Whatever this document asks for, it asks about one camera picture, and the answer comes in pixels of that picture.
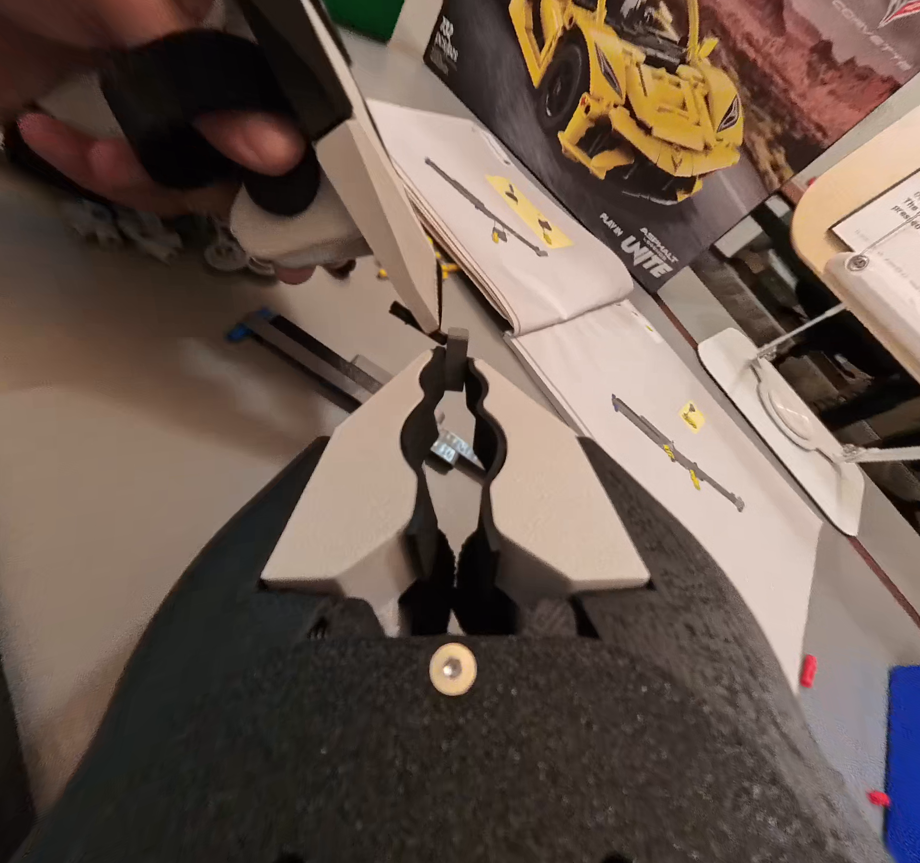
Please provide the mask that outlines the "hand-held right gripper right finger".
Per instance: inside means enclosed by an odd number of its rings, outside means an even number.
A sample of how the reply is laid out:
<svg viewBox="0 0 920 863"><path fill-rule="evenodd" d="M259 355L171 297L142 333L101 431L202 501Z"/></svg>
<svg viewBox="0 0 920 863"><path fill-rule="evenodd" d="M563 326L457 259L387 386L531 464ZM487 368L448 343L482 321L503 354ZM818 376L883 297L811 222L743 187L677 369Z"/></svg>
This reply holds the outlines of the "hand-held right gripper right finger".
<svg viewBox="0 0 920 863"><path fill-rule="evenodd" d="M485 470L458 558L458 624L513 635L523 615L586 593L641 588L650 570L581 437L483 360L466 362L473 449Z"/></svg>

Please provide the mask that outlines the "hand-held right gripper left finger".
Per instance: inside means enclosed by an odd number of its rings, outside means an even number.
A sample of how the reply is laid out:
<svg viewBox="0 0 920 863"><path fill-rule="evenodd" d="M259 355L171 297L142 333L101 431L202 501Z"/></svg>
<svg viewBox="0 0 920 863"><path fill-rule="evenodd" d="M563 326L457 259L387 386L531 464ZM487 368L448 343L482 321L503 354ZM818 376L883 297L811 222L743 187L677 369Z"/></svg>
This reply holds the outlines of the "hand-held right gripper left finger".
<svg viewBox="0 0 920 863"><path fill-rule="evenodd" d="M265 586L360 599L390 634L447 631L454 555L423 469L445 359L443 349L421 354L334 430L261 572Z"/></svg>

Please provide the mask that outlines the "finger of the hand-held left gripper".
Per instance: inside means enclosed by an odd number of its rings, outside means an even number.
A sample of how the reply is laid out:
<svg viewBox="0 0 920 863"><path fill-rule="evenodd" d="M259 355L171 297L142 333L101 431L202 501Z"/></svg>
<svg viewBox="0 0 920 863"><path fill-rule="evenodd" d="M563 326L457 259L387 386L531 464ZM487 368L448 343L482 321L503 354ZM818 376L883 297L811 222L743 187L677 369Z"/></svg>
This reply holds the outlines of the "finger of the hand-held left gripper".
<svg viewBox="0 0 920 863"><path fill-rule="evenodd" d="M374 126L349 62L311 0L300 0L351 115L316 142L323 171L420 329L442 328L441 276L434 250Z"/></svg>

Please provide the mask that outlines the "long grey lego beam assembly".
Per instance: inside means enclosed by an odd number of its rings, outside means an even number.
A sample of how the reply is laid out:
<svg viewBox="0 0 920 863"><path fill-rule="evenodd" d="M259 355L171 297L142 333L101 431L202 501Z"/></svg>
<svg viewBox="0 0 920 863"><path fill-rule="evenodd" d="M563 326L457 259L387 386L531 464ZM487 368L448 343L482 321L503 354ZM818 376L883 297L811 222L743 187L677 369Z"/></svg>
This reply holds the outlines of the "long grey lego beam assembly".
<svg viewBox="0 0 920 863"><path fill-rule="evenodd" d="M350 360L316 339L290 319L263 307L247 313L224 334L230 343L254 341L306 375L316 390L339 409L351 413L391 379L392 374L358 354ZM483 478L485 468L473 445L450 431L441 409L435 410L438 436L428 463L446 474L458 468L472 478Z"/></svg>

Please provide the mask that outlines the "short dark grey lego beam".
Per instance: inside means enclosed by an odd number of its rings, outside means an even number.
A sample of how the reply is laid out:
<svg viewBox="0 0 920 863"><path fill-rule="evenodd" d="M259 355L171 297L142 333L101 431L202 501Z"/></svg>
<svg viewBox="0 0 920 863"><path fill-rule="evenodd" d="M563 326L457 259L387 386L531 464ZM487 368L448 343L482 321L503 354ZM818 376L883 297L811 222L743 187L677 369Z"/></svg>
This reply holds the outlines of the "short dark grey lego beam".
<svg viewBox="0 0 920 863"><path fill-rule="evenodd" d="M467 329L449 328L444 344L444 386L461 392L466 385L469 334Z"/></svg>

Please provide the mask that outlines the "light grey round lego piece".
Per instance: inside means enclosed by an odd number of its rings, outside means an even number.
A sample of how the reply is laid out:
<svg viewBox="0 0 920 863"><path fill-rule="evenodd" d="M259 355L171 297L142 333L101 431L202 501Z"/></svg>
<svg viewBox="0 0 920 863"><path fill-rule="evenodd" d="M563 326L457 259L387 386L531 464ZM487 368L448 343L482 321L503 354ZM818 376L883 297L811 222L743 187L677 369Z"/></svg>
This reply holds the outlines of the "light grey round lego piece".
<svg viewBox="0 0 920 863"><path fill-rule="evenodd" d="M210 271L229 274L245 271L248 256L235 240L215 237L203 249L202 261Z"/></svg>

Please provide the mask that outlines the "lego set box with yellow car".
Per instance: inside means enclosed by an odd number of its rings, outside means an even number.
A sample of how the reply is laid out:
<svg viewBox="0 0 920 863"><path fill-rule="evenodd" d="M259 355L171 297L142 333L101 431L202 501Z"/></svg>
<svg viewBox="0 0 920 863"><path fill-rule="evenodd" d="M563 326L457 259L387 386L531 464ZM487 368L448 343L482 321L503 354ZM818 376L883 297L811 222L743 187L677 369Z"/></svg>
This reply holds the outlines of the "lego set box with yellow car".
<svg viewBox="0 0 920 863"><path fill-rule="evenodd" d="M424 61L657 293L918 48L918 0L443 0Z"/></svg>

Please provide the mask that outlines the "person's left hand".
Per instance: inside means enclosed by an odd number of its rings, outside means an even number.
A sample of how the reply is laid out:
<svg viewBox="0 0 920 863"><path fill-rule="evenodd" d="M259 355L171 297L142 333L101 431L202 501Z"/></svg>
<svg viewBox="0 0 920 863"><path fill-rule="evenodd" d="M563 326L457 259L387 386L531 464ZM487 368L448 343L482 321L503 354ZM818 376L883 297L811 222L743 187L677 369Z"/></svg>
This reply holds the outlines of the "person's left hand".
<svg viewBox="0 0 920 863"><path fill-rule="evenodd" d="M130 145L96 138L34 108L62 81L97 65L110 50L199 25L213 0L1 0L2 120L17 122L25 143L80 187L161 216L227 216L236 187L187 193L146 174Z"/></svg>

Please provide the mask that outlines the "open instruction booklet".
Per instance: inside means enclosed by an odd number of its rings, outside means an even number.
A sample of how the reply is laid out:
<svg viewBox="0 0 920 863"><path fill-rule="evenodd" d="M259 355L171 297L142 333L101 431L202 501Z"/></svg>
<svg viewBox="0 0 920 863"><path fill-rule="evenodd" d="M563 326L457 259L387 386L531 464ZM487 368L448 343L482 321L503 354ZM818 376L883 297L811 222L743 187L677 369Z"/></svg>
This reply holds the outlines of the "open instruction booklet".
<svg viewBox="0 0 920 863"><path fill-rule="evenodd" d="M478 123L371 100L423 221L560 416L717 560L799 685L821 520L633 303L627 267Z"/></svg>

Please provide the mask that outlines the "white document stand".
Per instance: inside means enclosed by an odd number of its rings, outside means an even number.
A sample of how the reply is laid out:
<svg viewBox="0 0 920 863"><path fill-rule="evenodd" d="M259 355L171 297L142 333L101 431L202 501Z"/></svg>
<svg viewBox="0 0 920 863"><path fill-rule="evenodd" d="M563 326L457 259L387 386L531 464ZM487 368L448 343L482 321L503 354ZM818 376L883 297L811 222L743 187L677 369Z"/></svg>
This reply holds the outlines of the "white document stand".
<svg viewBox="0 0 920 863"><path fill-rule="evenodd" d="M840 280L845 298L880 327L881 337L899 342L918 363L918 259L843 252L831 261L829 272ZM845 304L819 312L818 306L830 298L821 285L800 282L796 295L809 315L797 328L759 346L739 329L725 329L701 342L697 354L829 522L854 536L865 492L861 466L918 461L918 432L907 432L907 443L890 447L846 443L834 432L917 397L918 379L906 374L891 352L874 348L880 339ZM779 370L780 364L812 353L852 365L871 382L850 399L816 411Z"/></svg>

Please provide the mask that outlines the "blue plastic bin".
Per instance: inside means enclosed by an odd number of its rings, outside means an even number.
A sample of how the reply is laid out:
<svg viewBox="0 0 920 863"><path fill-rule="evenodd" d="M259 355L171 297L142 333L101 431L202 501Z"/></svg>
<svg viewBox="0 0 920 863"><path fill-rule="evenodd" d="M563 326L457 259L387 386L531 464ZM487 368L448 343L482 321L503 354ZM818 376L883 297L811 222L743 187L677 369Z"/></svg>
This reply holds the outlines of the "blue plastic bin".
<svg viewBox="0 0 920 863"><path fill-rule="evenodd" d="M919 666L891 669L888 689L885 843L896 862L919 861Z"/></svg>

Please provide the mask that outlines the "printed instruction sheet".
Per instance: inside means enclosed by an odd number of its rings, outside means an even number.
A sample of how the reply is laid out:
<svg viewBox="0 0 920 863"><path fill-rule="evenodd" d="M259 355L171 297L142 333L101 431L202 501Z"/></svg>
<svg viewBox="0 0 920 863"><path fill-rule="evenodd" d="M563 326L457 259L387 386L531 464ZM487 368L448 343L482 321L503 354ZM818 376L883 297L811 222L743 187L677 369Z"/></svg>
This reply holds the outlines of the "printed instruction sheet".
<svg viewBox="0 0 920 863"><path fill-rule="evenodd" d="M919 171L840 219L830 232L857 254L918 249Z"/></svg>

